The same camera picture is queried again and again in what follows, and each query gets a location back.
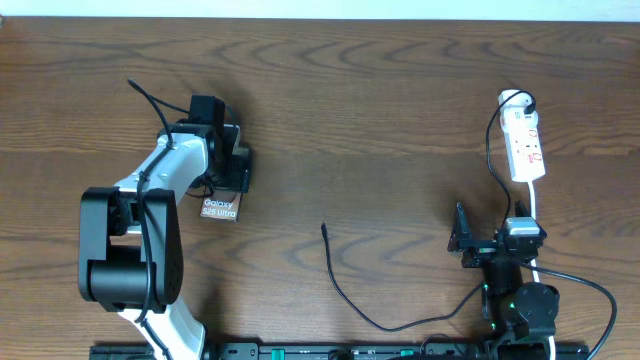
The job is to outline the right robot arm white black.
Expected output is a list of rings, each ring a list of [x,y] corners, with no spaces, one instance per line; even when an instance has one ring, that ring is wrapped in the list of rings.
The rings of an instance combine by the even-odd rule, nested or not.
[[[482,270],[483,313],[493,332],[478,353],[489,359],[547,359],[549,338],[556,333],[559,291],[523,279],[521,268],[538,256],[547,234],[523,205],[489,240],[475,237],[461,204],[447,250],[462,254],[464,268]]]

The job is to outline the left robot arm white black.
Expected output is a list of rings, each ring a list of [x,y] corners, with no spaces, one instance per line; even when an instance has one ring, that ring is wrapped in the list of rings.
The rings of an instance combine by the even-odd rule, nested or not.
[[[164,123],[156,147],[128,177],[81,197],[78,288],[130,322],[143,345],[96,345],[92,359],[213,359],[216,348],[180,295],[184,261],[177,206],[190,189],[243,194],[251,152],[225,103],[194,95]]]

